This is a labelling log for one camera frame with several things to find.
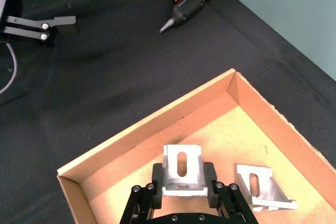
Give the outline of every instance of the black fabric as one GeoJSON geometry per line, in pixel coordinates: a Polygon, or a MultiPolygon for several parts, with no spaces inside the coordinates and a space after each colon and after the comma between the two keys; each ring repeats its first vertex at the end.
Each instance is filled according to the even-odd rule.
{"type": "MultiPolygon", "coordinates": [[[[76,15],[80,30],[60,34],[55,49],[13,43],[19,75],[0,97],[1,223],[73,223],[57,168],[230,68],[336,165],[331,78],[238,0],[213,0],[160,35],[171,8],[24,0],[26,18],[76,15]]],[[[9,60],[2,46],[1,84],[9,60]]]]}

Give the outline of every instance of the cable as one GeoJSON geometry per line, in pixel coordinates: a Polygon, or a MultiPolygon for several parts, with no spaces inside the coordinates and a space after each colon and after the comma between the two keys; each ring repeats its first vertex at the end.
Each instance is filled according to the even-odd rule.
{"type": "Polygon", "coordinates": [[[13,84],[16,74],[17,74],[17,60],[16,60],[15,52],[12,46],[10,45],[10,43],[6,43],[6,46],[8,47],[10,55],[12,55],[14,70],[13,70],[13,75],[11,79],[9,80],[9,82],[7,83],[7,85],[0,90],[0,94],[4,93],[13,84]]]}

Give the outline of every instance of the cardboard box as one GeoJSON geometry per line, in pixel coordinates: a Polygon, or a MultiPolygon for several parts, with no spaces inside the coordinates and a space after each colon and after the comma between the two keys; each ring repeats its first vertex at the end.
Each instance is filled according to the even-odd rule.
{"type": "MultiPolygon", "coordinates": [[[[298,210],[257,212],[260,224],[336,220],[335,169],[232,69],[60,168],[75,222],[119,223],[131,187],[149,183],[163,145],[178,143],[201,145],[203,161],[213,162],[227,185],[235,164],[271,167],[298,210]]],[[[164,197],[154,217],[199,211],[216,214],[205,197],[164,197]]]]}

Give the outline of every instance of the oval slot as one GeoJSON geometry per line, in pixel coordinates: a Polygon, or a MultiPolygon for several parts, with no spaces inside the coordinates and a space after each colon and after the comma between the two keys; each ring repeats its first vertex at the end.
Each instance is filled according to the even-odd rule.
{"type": "Polygon", "coordinates": [[[187,154],[180,152],[177,155],[177,174],[184,177],[187,174],[187,154]]]}
{"type": "Polygon", "coordinates": [[[260,196],[259,178],[256,174],[250,174],[250,192],[254,197],[260,196]]]}

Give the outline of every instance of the power cord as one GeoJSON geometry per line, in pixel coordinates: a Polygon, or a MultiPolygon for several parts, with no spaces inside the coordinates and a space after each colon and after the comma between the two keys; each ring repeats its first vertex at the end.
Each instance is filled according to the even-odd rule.
{"type": "Polygon", "coordinates": [[[10,55],[12,55],[12,59],[13,59],[13,74],[12,74],[11,79],[7,83],[7,85],[0,90],[0,95],[3,94],[13,84],[13,82],[15,80],[15,77],[16,77],[16,74],[17,74],[17,60],[16,60],[15,52],[14,52],[12,46],[10,45],[10,43],[6,43],[6,46],[8,47],[10,55]]]}

